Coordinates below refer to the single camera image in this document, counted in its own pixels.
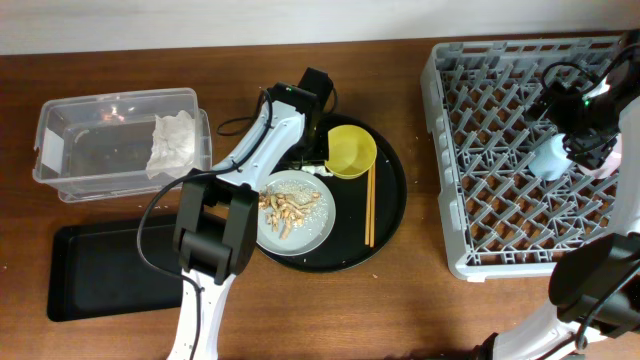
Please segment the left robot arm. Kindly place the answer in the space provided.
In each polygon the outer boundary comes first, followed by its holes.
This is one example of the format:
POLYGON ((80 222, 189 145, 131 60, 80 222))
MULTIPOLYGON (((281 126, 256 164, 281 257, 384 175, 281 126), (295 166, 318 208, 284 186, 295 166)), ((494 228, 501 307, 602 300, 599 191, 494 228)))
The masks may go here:
POLYGON ((236 148, 211 170, 192 170, 183 180, 173 236, 183 295, 170 358, 217 358, 230 288, 256 246, 259 192, 280 161, 327 158, 318 126, 333 92, 329 75, 313 68, 297 85, 277 83, 236 148))

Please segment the pink cup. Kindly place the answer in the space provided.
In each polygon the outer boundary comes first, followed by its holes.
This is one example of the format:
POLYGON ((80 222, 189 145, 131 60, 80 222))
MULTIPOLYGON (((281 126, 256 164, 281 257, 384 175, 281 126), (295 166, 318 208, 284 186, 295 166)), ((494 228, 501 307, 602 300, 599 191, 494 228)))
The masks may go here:
POLYGON ((621 135, 616 137, 616 144, 613 146, 611 152, 606 157, 604 163, 595 170, 590 170, 581 165, 578 169, 585 175, 590 175, 595 179, 604 179, 609 177, 621 164, 622 160, 622 139, 621 135))

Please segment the white tissue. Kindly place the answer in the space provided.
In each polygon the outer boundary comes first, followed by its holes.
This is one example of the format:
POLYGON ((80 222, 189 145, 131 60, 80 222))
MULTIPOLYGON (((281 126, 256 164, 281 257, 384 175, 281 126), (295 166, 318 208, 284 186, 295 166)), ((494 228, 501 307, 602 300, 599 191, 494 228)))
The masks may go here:
POLYGON ((195 158, 195 120, 184 110, 176 116, 155 116, 151 156, 146 174, 152 179, 162 173, 179 178, 187 174, 195 158))

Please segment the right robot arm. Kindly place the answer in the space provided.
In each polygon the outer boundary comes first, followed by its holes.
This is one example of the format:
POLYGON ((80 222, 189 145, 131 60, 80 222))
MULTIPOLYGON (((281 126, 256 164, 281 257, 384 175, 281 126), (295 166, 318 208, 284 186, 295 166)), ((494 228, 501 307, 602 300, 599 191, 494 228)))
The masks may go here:
POLYGON ((549 300, 509 332, 494 333, 473 359, 562 359, 606 338, 639 330, 639 33, 600 74, 573 63, 589 82, 581 89, 543 82, 525 117, 547 117, 562 133, 569 160, 602 167, 621 144, 616 199, 602 237, 563 256, 549 300))

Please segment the blue cup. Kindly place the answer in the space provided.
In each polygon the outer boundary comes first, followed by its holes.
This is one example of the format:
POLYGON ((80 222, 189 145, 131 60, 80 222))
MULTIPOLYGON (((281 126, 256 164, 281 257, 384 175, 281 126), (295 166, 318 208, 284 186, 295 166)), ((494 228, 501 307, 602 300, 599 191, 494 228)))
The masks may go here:
POLYGON ((545 181, 558 180, 572 165, 563 145, 564 134, 556 134, 539 145, 528 168, 532 174, 545 181))

